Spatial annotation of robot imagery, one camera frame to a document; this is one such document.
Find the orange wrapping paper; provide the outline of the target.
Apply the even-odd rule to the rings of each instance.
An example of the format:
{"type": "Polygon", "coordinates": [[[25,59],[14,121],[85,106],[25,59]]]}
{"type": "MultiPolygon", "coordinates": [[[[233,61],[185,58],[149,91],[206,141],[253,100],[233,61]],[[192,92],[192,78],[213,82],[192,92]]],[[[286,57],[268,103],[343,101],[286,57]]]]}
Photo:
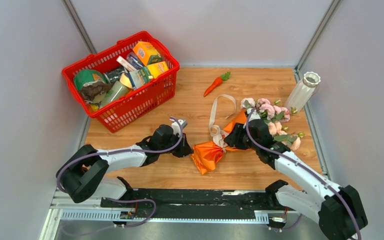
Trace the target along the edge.
{"type": "Polygon", "coordinates": [[[233,131],[236,123],[244,124],[245,122],[246,114],[244,110],[241,110],[223,129],[220,129],[220,136],[216,135],[215,139],[211,141],[193,146],[191,159],[202,175],[215,170],[217,163],[223,159],[226,153],[243,151],[242,149],[228,146],[224,142],[224,138],[233,131]]]}

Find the pink flower bouquet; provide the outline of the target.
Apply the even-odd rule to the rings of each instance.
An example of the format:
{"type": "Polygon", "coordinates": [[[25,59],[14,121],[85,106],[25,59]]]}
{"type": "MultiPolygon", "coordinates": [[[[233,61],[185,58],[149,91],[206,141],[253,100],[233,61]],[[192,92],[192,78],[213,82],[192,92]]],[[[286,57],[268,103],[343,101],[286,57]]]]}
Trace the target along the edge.
{"type": "Polygon", "coordinates": [[[291,119],[291,112],[283,106],[279,106],[279,99],[271,103],[267,98],[243,98],[240,102],[240,108],[246,111],[255,108],[257,113],[268,126],[268,131],[275,141],[281,142],[296,151],[301,146],[301,138],[305,135],[303,132],[288,133],[288,127],[283,123],[291,119]]]}

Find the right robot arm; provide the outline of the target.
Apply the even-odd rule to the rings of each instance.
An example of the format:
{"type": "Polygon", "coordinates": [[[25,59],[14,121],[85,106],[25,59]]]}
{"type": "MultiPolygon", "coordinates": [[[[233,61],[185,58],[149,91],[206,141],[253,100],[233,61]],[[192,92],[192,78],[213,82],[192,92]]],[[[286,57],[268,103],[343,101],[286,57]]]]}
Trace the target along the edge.
{"type": "Polygon", "coordinates": [[[266,187],[266,205],[292,208],[318,224],[330,240],[360,240],[368,219],[359,192],[341,186],[305,164],[288,146],[276,141],[261,119],[236,123],[224,142],[241,150],[252,149],[259,160],[288,176],[298,190],[283,180],[266,187]]]}

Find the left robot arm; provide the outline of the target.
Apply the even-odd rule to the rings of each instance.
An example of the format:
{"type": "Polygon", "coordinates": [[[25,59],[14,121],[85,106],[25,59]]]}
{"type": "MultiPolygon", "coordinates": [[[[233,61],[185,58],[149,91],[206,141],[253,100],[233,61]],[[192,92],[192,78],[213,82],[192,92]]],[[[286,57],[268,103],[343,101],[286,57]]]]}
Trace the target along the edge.
{"type": "Polygon", "coordinates": [[[133,201],[128,183],[121,177],[105,175],[126,168],[141,168],[156,162],[162,154],[183,158],[192,148],[183,132],[184,119],[171,118],[172,124],[160,125],[153,133],[132,146],[117,149],[96,149],[83,145],[56,173],[57,187],[74,203],[91,197],[113,199],[120,207],[133,201]]]}

